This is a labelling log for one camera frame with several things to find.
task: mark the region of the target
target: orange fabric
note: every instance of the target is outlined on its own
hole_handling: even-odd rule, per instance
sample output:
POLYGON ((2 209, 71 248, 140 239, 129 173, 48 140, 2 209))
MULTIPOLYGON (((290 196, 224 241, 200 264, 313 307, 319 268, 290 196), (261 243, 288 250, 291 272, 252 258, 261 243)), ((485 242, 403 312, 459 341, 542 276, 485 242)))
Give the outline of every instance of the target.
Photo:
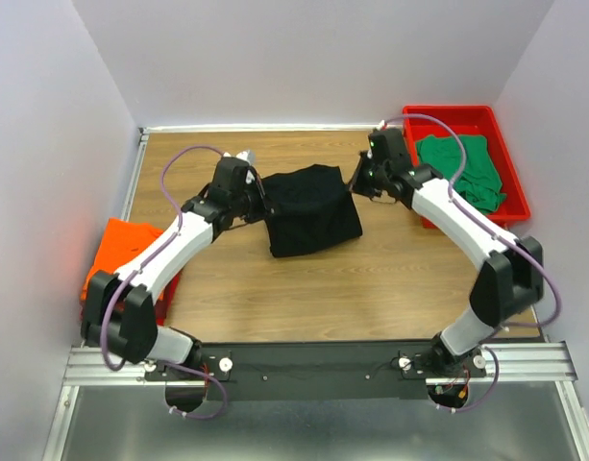
MULTIPOLYGON (((98 253, 93 260, 93 266, 86 276, 81 301, 85 301, 89 279, 96 272, 102 270, 112 274, 120 266, 140 255, 162 234, 163 230, 149 224, 134 224, 110 218, 104 230, 98 253)), ((162 292, 159 300, 162 301, 163 297, 162 292)))

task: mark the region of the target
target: wall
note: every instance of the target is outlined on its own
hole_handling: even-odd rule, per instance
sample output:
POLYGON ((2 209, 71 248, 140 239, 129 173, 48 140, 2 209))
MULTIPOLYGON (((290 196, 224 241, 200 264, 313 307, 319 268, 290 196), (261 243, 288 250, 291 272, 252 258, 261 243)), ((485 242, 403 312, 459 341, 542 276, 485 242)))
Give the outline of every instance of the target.
POLYGON ((0 460, 41 459, 135 123, 66 0, 0 0, 0 460))
MULTIPOLYGON (((528 231, 565 302, 566 339, 589 413, 589 0, 556 0, 495 106, 526 187, 528 231)), ((552 308, 548 296, 542 315, 552 308)))
POLYGON ((492 103, 552 0, 74 0, 140 126, 492 103))

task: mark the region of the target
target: red tray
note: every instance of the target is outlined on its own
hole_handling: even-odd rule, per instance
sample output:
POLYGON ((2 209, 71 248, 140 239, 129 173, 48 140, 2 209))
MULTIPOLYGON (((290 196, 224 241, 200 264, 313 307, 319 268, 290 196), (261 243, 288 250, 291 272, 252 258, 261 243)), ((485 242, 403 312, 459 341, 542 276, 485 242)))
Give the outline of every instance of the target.
MULTIPOLYGON (((499 177, 502 179, 502 192, 507 194, 505 201, 499 209, 487 217, 502 227, 508 227, 518 222, 526 221, 531 216, 527 199, 523 193, 516 169, 507 152, 505 142, 499 125, 495 119, 493 110, 488 106, 405 106, 403 113, 423 113, 438 118, 456 134, 481 134, 488 142, 488 155, 495 164, 499 177)), ((419 163, 416 141, 430 134, 435 136, 449 136, 438 125, 420 119, 407 119, 404 122, 405 142, 411 161, 414 165, 419 163)), ((425 228, 434 228, 427 219, 422 220, 425 228)))

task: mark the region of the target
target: black folded shirt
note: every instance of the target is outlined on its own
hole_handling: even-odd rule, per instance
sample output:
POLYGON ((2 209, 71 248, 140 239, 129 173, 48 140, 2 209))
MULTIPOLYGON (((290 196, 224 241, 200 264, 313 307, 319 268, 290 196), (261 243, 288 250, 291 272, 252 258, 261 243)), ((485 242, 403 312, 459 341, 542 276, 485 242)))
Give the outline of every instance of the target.
POLYGON ((339 167, 312 165, 262 183, 275 210, 265 219, 274 257, 309 255, 362 235, 339 167))

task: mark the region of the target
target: wooden tabletop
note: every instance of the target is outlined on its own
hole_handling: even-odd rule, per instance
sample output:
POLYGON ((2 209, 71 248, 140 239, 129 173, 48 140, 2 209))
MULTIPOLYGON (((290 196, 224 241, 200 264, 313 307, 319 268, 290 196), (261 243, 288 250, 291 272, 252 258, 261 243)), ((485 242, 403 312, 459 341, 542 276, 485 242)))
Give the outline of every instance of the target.
MULTIPOLYGON (((165 229, 175 212, 160 172, 177 152, 210 144, 232 155, 252 149, 262 176, 313 163, 338 165, 344 181, 367 148, 367 132, 153 133, 130 220, 165 229)), ((218 156, 192 151, 166 176, 182 203, 210 181, 218 156)), ((184 268, 168 313, 171 327, 203 341, 430 338, 467 305, 473 265, 439 230, 423 229, 402 205, 355 196, 364 234, 324 252, 275 259, 266 227, 224 232, 184 268)), ((532 321, 530 311, 520 316, 532 321)), ((513 328, 510 336, 537 336, 513 328)))

